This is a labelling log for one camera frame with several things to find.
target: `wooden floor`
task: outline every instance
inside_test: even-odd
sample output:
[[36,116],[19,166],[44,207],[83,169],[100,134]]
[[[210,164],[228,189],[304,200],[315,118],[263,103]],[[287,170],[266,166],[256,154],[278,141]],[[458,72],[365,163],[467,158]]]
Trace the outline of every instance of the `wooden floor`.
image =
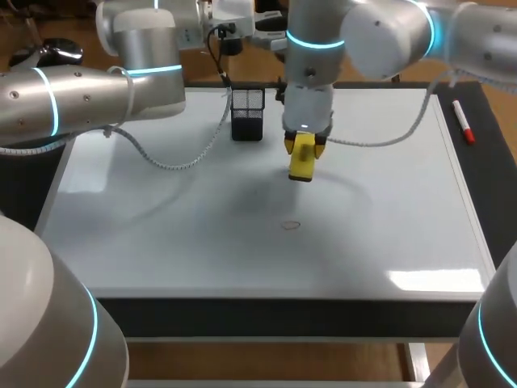
[[[517,6],[516,0],[491,4]],[[8,27],[0,15],[0,71],[9,56],[27,37],[18,25]],[[65,20],[40,25],[43,37],[67,37],[85,50],[84,65],[106,69],[116,65],[100,47],[90,20]],[[182,53],[183,68],[190,80],[217,80],[213,63],[205,53]],[[283,66],[263,50],[245,47],[230,59],[226,69],[235,81],[275,81]],[[445,68],[426,61],[402,74],[403,81],[430,81]],[[341,80],[362,80],[348,62]],[[485,88],[490,105],[514,157],[517,157],[515,97]],[[428,344],[434,367],[449,344]],[[401,381],[407,378],[401,347],[397,344],[130,344],[131,378],[138,379],[269,379]]]

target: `blue led ring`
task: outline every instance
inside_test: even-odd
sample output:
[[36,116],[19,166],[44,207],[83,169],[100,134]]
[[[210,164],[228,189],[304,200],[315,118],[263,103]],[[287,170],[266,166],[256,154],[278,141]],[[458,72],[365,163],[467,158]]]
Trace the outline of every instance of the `blue led ring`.
[[504,369],[499,365],[497,360],[495,359],[494,355],[490,351],[490,348],[488,347],[488,344],[486,343],[485,339],[485,333],[483,332],[483,326],[481,325],[481,303],[479,304],[479,310],[477,312],[477,325],[479,326],[479,335],[481,336],[481,342],[483,343],[483,346],[485,347],[486,354],[488,354],[488,357],[490,358],[490,361],[492,361],[492,364],[494,364],[494,367],[496,370],[501,374],[501,376],[506,380],[508,384],[512,388],[517,388],[517,384],[508,376],[508,374],[504,371]]
[[165,67],[154,67],[151,69],[137,69],[137,70],[126,70],[129,75],[147,75],[155,73],[165,73],[167,71],[181,70],[181,65],[165,66]]
[[292,35],[292,33],[289,31],[286,31],[286,35],[291,42],[296,43],[302,47],[306,47],[308,49],[316,49],[316,50],[335,49],[335,48],[337,48],[339,46],[343,46],[345,44],[344,40],[340,40],[339,42],[329,43],[329,44],[309,43],[309,42],[304,42],[303,40],[299,40],[299,39],[295,38]]
[[427,51],[425,54],[423,54],[424,57],[427,56],[427,54],[431,51],[433,48],[433,45],[435,44],[435,24],[433,22],[433,18],[431,17],[431,14],[429,13],[429,10],[427,9],[425,4],[422,4],[421,2],[417,2],[416,0],[407,0],[408,2],[411,2],[420,10],[423,12],[423,14],[426,16],[427,22],[429,23],[429,28],[431,29],[431,38],[429,39],[429,47],[427,47]]
[[41,79],[43,79],[43,83],[45,84],[45,87],[47,89],[48,95],[50,96],[50,103],[52,104],[52,111],[53,111],[53,130],[52,135],[54,136],[57,133],[57,129],[59,128],[59,114],[57,112],[57,102],[56,102],[56,96],[54,95],[54,92],[52,90],[52,87],[50,86],[50,81],[48,80],[47,76],[41,69],[38,69],[37,67],[32,68],[35,72],[37,72]]
[[84,369],[88,365],[88,362],[91,358],[91,353],[94,351],[95,347],[95,341],[97,340],[97,330],[99,329],[99,317],[97,315],[97,306],[95,305],[95,299],[91,296],[90,290],[86,287],[84,288],[86,290],[86,293],[88,294],[88,297],[90,298],[91,303],[91,309],[93,311],[94,315],[94,329],[91,333],[91,339],[90,339],[90,345],[88,346],[88,350],[86,351],[86,355],[84,356],[84,359],[82,360],[81,365],[79,365],[78,371],[74,374],[72,377],[72,380],[66,385],[66,388],[72,388],[75,386],[75,383],[78,382],[79,378],[81,377],[82,373],[84,372]]

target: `marker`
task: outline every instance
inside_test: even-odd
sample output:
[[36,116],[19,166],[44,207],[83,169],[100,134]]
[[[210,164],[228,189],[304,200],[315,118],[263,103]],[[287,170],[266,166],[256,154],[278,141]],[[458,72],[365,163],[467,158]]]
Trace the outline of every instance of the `marker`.
[[474,137],[474,133],[470,128],[469,122],[463,113],[463,109],[461,109],[460,101],[455,99],[452,101],[452,106],[454,107],[454,112],[456,113],[456,117],[461,125],[461,132],[463,133],[463,137],[469,144],[474,144],[476,142],[476,138]]

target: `mesh pencil holder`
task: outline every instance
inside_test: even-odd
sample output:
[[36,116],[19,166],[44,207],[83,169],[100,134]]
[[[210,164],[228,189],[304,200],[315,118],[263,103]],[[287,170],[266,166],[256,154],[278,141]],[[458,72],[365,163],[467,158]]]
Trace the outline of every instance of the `mesh pencil holder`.
[[241,87],[232,90],[232,139],[261,141],[263,137],[264,88]]

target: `white tabletop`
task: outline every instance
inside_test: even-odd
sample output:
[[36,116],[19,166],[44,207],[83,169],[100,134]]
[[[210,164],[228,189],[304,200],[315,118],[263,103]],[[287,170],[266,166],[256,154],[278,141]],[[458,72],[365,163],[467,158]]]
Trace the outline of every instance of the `white tabletop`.
[[[336,90],[332,135],[396,137],[424,94]],[[124,128],[160,161],[189,162],[224,105],[221,90],[189,90],[182,115]],[[266,107],[261,142],[231,141],[228,124],[188,171],[153,167],[122,137],[81,136],[44,241],[96,297],[479,298],[494,265],[436,97],[401,144],[329,144],[312,183],[288,180],[273,91]]]

